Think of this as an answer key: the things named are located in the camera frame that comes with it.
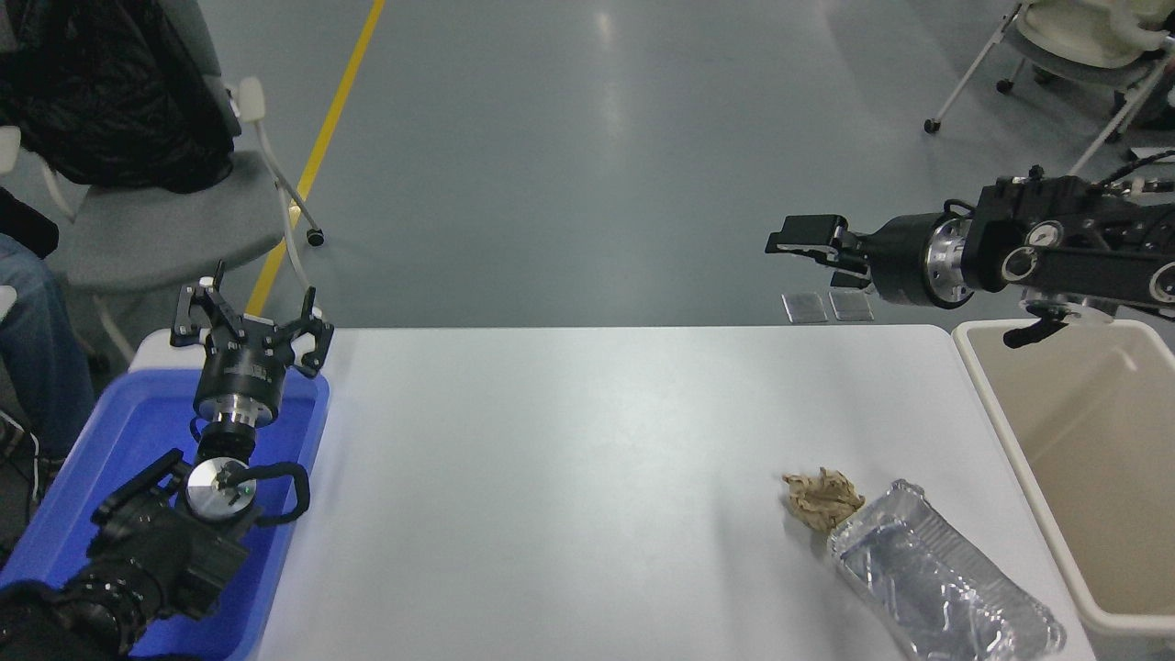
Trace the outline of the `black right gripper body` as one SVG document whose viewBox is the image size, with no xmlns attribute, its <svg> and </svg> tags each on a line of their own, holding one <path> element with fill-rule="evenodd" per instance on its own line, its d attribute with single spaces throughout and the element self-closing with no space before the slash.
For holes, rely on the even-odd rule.
<svg viewBox="0 0 1175 661">
<path fill-rule="evenodd" d="M 900 215 L 862 238 L 870 281 L 884 301 L 904 306 L 936 306 L 927 254 L 939 213 Z"/>
</svg>

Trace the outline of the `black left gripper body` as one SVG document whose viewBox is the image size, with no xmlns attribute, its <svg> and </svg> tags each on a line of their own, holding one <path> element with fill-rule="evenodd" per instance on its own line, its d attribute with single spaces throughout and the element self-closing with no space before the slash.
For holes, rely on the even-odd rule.
<svg viewBox="0 0 1175 661">
<path fill-rule="evenodd" d="M 203 405 L 227 394 L 240 394 L 264 405 L 278 405 L 286 389 L 286 372 L 294 353 L 289 335 L 274 326 L 244 322 L 244 336 L 227 326 L 212 328 L 204 339 L 206 360 L 195 403 Z"/>
</svg>

